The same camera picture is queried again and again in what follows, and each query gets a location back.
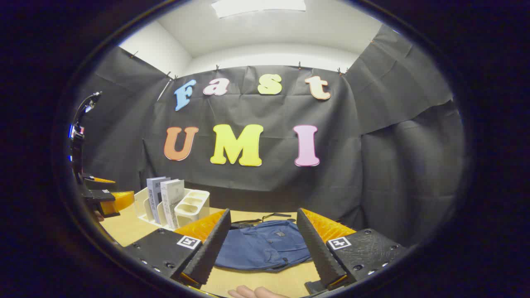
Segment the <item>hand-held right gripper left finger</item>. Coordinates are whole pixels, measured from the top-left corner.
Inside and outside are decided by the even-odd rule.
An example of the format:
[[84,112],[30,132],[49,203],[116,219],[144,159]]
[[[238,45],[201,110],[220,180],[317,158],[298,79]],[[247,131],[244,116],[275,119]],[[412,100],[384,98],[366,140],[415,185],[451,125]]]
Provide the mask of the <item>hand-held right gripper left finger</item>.
[[125,252],[157,274],[200,289],[231,228],[230,209],[222,209],[174,231],[159,228],[125,246]]

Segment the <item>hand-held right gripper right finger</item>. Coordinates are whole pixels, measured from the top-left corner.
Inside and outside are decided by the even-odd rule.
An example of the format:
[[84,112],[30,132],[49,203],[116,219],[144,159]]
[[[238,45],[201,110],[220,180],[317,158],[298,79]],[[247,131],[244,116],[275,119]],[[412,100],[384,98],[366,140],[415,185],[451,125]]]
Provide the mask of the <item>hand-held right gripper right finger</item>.
[[305,208],[296,222],[326,290],[360,282],[408,250],[374,229],[356,231]]

